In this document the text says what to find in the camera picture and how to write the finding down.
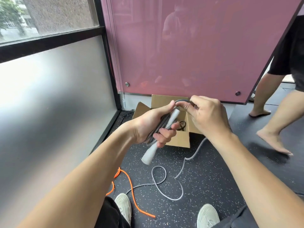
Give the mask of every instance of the green foliage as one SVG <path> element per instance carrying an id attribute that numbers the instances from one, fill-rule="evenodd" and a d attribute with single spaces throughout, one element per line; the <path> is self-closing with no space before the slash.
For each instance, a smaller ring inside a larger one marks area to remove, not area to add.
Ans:
<path id="1" fill-rule="evenodd" d="M 0 0 L 0 28 L 5 28 L 4 22 L 10 21 L 15 24 L 21 36 L 25 35 L 25 31 L 21 26 L 22 10 L 11 0 Z"/>

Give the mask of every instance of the orange rope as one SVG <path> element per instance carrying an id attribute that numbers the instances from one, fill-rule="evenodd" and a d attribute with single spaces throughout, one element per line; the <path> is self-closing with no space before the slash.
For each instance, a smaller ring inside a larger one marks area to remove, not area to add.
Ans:
<path id="1" fill-rule="evenodd" d="M 152 217 L 152 218 L 155 218 L 155 215 L 149 214 L 148 212 L 145 212 L 145 211 L 141 210 L 141 209 L 138 207 L 138 205 L 136 204 L 135 197 L 134 197 L 134 192 L 133 192 L 133 185 L 132 185 L 131 179 L 130 179 L 129 175 L 128 175 L 124 170 L 122 170 L 122 169 L 119 167 L 118 170 L 117 170 L 117 173 L 116 173 L 115 176 L 114 176 L 114 178 L 116 178 L 116 177 L 120 174 L 120 172 L 123 172 L 125 175 L 127 175 L 128 179 L 129 179 L 129 182 L 130 182 L 130 185 L 131 185 L 131 191 L 132 191 L 133 201 L 134 201 L 135 207 L 138 209 L 138 211 L 141 212 L 141 213 L 143 213 L 143 214 L 145 214 L 145 215 L 148 215 L 148 216 L 150 216 L 150 217 Z M 112 182 L 112 190 L 111 190 L 110 192 L 108 192 L 108 193 L 106 194 L 106 196 L 108 196 L 109 194 L 111 194 L 111 193 L 114 191 L 114 189 L 115 189 L 115 185 L 114 185 L 114 182 Z"/>

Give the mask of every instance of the cardboard box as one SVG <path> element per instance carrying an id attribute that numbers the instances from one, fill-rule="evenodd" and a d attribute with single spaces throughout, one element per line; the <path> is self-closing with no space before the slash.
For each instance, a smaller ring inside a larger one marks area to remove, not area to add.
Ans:
<path id="1" fill-rule="evenodd" d="M 168 105 L 172 100 L 176 101 L 179 99 L 188 99 L 187 97 L 177 97 L 177 96 L 167 96 L 167 95 L 152 95 L 151 108 L 146 106 L 144 103 L 139 102 L 135 109 L 133 119 L 137 118 L 151 109 L 159 108 Z M 166 145 L 169 146 L 180 146 L 190 148 L 189 132 L 202 134 L 193 124 L 191 116 L 180 107 L 180 114 L 178 115 L 178 121 L 185 121 L 186 127 L 184 131 L 176 131 L 176 136 L 174 136 L 170 142 Z"/>

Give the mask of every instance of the white shoe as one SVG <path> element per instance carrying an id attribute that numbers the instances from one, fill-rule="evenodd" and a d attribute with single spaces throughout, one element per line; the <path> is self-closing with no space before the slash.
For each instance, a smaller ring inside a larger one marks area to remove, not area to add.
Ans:
<path id="1" fill-rule="evenodd" d="M 121 214 L 131 225 L 131 203 L 128 196 L 124 193 L 119 194 L 114 200 Z"/>
<path id="2" fill-rule="evenodd" d="M 211 228 L 219 223 L 219 217 L 215 208 L 210 204 L 205 204 L 197 216 L 197 228 Z"/>

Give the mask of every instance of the pink glass board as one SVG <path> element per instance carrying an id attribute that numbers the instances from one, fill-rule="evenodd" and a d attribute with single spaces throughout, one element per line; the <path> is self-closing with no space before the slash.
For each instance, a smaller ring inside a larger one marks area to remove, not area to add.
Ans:
<path id="1" fill-rule="evenodd" d="M 301 1 L 101 0 L 117 89 L 244 103 Z"/>

